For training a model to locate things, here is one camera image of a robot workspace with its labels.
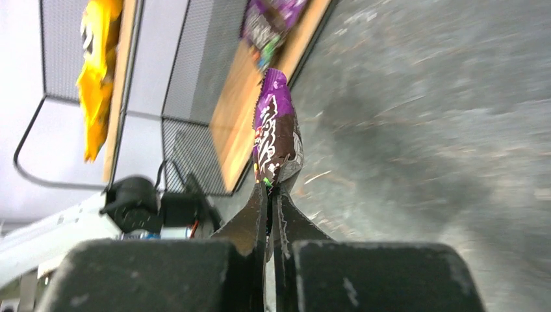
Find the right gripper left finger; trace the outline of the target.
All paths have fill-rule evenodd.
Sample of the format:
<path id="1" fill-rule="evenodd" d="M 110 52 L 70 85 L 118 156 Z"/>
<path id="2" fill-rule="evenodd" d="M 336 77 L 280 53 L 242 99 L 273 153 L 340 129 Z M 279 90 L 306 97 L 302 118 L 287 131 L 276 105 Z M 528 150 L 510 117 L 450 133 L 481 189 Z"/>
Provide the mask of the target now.
<path id="1" fill-rule="evenodd" d="M 90 240 L 62 261 L 38 311 L 264 311 L 266 187 L 207 239 Z"/>

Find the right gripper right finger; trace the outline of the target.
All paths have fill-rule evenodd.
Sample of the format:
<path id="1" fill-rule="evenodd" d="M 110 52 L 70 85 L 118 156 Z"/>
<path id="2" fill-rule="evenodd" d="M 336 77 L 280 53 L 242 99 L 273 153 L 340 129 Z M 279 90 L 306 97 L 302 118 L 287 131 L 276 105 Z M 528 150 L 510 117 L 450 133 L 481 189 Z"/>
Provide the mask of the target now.
<path id="1" fill-rule="evenodd" d="M 278 311 L 483 311 L 463 258 L 432 242 L 337 242 L 271 195 Z"/>

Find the purple candy bag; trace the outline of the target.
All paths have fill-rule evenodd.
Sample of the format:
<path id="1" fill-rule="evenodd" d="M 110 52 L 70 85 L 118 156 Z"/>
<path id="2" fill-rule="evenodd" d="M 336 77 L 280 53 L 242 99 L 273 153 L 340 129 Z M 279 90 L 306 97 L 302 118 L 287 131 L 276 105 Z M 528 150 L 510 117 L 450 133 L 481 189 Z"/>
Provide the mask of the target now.
<path id="1" fill-rule="evenodd" d="M 268 68 L 253 117 L 255 180 L 268 188 L 296 176 L 304 165 L 303 144 L 286 75 Z"/>
<path id="2" fill-rule="evenodd" d="M 248 45 L 253 61 L 260 72 L 265 72 L 287 34 L 295 26 L 307 1 L 280 0 L 248 2 L 240 37 Z"/>

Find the yellow candy bag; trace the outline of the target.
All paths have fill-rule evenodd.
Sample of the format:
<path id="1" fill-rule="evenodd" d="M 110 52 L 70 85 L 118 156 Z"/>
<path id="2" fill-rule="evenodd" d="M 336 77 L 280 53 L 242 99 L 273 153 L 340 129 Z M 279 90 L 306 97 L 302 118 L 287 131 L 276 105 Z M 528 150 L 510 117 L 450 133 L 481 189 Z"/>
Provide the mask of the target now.
<path id="1" fill-rule="evenodd" d="M 89 1 L 81 19 L 84 63 L 77 78 L 83 110 L 84 161 L 92 163 L 109 128 L 123 1 Z"/>

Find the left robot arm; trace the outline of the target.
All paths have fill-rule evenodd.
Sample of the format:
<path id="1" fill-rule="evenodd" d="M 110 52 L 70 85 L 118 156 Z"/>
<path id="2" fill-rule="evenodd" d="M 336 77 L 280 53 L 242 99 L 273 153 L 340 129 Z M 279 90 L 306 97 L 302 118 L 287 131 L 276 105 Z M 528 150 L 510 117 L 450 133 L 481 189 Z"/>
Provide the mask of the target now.
<path id="1" fill-rule="evenodd" d="M 16 229 L 1 238 L 1 286 L 33 270 L 56 270 L 76 245 L 96 239 L 207 238 L 220 214 L 195 177 L 177 192 L 161 191 L 134 175 L 81 203 Z"/>

